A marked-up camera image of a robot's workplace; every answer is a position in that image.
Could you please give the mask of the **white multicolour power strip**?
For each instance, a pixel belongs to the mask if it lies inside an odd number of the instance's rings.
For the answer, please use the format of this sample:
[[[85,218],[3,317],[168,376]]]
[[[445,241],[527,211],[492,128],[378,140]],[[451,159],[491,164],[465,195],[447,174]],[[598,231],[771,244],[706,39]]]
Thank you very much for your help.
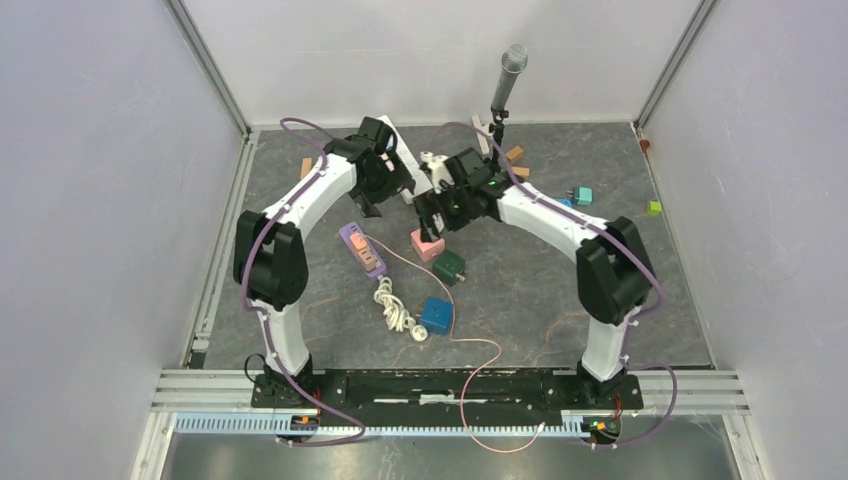
[[[400,195],[407,205],[412,205],[416,197],[431,190],[433,188],[433,185],[427,174],[421,169],[419,159],[410,150],[407,143],[401,137],[401,134],[394,126],[390,118],[387,115],[381,115],[378,116],[377,119],[389,125],[396,134],[397,140],[395,150],[397,156],[399,157],[400,161],[406,166],[408,172],[411,175],[412,180],[414,181],[414,187],[412,189],[402,190]]]

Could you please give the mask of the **purple USB power strip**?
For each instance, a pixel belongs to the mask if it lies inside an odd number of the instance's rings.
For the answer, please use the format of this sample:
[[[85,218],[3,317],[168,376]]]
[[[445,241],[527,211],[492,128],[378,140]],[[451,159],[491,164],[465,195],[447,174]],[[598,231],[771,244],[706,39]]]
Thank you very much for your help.
[[[338,233],[369,280],[378,281],[387,274],[385,262],[358,223],[350,222]]]

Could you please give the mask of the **pink cube socket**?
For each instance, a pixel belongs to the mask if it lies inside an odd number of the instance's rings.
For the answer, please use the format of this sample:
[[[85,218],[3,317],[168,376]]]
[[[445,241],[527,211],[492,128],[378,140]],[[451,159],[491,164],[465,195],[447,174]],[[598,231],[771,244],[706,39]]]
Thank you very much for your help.
[[[413,250],[422,262],[435,260],[446,249],[444,239],[438,239],[433,242],[424,241],[421,237],[420,229],[414,230],[410,234],[410,238]]]

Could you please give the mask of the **dark green cube socket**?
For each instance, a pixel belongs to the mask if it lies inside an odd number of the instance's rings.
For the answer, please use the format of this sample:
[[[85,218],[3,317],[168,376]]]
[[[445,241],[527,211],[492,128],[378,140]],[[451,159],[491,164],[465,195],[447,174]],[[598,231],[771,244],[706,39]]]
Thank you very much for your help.
[[[454,286],[465,281],[465,267],[466,260],[463,257],[450,250],[444,250],[434,260],[431,271],[445,285]]]

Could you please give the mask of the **blue cube socket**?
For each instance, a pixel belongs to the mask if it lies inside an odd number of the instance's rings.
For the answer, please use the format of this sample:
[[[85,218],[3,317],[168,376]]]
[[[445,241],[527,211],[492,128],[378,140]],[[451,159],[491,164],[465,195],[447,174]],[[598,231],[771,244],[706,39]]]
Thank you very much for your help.
[[[419,322],[428,333],[447,336],[451,332],[453,318],[454,306],[451,302],[436,297],[428,297],[423,303]]]

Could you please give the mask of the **pink charger plug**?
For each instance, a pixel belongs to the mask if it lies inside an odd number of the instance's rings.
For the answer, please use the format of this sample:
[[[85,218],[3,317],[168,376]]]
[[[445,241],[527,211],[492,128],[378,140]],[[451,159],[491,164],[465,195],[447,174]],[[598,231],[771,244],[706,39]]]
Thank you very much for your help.
[[[363,250],[368,247],[367,239],[362,235],[361,232],[353,232],[350,235],[350,242],[356,250]]]

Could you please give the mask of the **brown charger plug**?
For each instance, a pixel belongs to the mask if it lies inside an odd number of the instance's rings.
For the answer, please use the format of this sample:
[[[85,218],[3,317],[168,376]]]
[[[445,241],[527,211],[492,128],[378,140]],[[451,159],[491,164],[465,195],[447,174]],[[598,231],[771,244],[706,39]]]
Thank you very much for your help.
[[[366,271],[372,271],[379,266],[379,259],[370,248],[357,251],[357,256]]]

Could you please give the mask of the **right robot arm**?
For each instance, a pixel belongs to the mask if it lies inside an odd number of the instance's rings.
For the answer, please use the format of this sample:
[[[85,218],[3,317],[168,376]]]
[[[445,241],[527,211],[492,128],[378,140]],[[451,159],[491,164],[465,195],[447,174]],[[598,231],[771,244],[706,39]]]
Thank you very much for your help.
[[[562,252],[576,268],[578,298],[590,317],[586,349],[577,365],[577,392],[591,408],[618,393],[625,375],[624,343],[630,323],[659,284],[635,224],[566,207],[496,167],[477,150],[419,155],[431,187],[414,199],[421,236],[433,241],[488,217],[531,233]]]

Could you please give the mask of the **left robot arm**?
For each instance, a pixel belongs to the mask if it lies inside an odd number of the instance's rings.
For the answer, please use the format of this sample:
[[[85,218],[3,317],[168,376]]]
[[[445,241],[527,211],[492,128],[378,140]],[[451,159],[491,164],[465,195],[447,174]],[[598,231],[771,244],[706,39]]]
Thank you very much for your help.
[[[312,357],[302,334],[299,300],[309,279],[305,242],[317,222],[343,196],[365,218],[378,204],[412,189],[415,182],[397,154],[396,130],[373,117],[357,131],[315,147],[319,163],[280,200],[237,220],[233,277],[241,303],[260,321],[268,388],[290,407],[313,397]]]

